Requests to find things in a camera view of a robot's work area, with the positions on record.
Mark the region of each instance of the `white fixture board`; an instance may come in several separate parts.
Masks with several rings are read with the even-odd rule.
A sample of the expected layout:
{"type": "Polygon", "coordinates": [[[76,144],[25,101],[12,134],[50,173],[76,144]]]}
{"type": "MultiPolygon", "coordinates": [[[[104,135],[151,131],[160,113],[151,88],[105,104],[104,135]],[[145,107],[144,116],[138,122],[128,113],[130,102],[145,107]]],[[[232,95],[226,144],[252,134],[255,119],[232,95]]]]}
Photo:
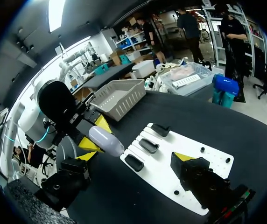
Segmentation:
{"type": "Polygon", "coordinates": [[[174,202],[201,216],[206,215],[209,210],[202,209],[201,204],[191,191],[183,190],[179,179],[172,170],[170,166],[172,152],[194,158],[203,157],[210,162],[209,167],[222,178],[228,178],[234,157],[173,131],[170,131],[166,137],[162,137],[150,128],[152,124],[149,123],[144,128],[140,135],[120,156],[120,159],[131,168],[125,162],[125,158],[128,154],[135,156],[144,163],[144,168],[140,172],[136,172],[131,168],[138,176],[174,202]],[[155,154],[150,154],[139,145],[139,141],[142,138],[159,144],[159,148],[155,154]],[[205,148],[203,153],[200,151],[201,147],[205,148]],[[229,163],[225,162],[227,158],[230,158],[229,163]],[[175,190],[180,192],[179,195],[174,194],[175,190]]]}

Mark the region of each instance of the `shorts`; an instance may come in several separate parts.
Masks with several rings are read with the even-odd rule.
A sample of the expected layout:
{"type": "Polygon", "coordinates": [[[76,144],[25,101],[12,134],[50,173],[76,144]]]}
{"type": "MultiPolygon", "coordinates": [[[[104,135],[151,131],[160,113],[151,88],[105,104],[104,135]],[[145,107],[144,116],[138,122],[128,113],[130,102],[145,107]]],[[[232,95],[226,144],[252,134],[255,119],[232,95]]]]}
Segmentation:
{"type": "Polygon", "coordinates": [[[158,52],[162,51],[160,44],[150,45],[149,47],[154,54],[157,54],[158,52]]]}

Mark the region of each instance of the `black table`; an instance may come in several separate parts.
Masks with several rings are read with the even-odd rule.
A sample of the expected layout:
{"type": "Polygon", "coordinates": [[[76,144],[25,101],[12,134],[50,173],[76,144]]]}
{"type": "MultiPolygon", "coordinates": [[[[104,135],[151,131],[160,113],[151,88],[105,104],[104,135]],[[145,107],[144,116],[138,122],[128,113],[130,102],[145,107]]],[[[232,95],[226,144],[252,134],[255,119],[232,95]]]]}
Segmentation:
{"type": "MultiPolygon", "coordinates": [[[[255,119],[197,99],[148,91],[121,121],[107,121],[125,148],[153,122],[233,155],[231,187],[245,184],[256,191],[249,215],[267,197],[267,126],[255,119]]],[[[89,188],[67,210],[85,224],[202,224],[207,218],[171,201],[119,158],[106,154],[99,154],[89,188]]]]}
{"type": "Polygon", "coordinates": [[[91,78],[88,82],[84,83],[82,87],[98,90],[104,85],[108,84],[110,81],[117,80],[123,75],[129,73],[134,65],[135,65],[134,63],[130,63],[116,67],[111,67],[104,74],[94,76],[93,78],[91,78]]]}

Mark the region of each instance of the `gray plastic tray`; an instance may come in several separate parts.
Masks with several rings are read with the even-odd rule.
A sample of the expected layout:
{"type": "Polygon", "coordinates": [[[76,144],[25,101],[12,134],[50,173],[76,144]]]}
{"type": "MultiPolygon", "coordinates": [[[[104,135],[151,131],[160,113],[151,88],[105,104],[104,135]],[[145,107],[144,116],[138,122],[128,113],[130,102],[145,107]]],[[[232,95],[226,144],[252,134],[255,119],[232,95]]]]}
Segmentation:
{"type": "Polygon", "coordinates": [[[115,121],[120,121],[146,95],[144,83],[144,80],[111,81],[95,93],[91,104],[115,121]]]}

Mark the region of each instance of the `plastic bag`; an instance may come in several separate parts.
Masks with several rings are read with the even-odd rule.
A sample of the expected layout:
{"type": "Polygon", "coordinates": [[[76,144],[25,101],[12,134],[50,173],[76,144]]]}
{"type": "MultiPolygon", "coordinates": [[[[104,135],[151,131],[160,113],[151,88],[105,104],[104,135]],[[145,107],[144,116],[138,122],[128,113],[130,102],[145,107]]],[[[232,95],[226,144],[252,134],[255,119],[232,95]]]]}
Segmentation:
{"type": "Polygon", "coordinates": [[[177,81],[182,78],[186,78],[193,74],[195,71],[191,65],[180,66],[179,68],[172,69],[170,71],[170,78],[172,81],[177,81]]]}

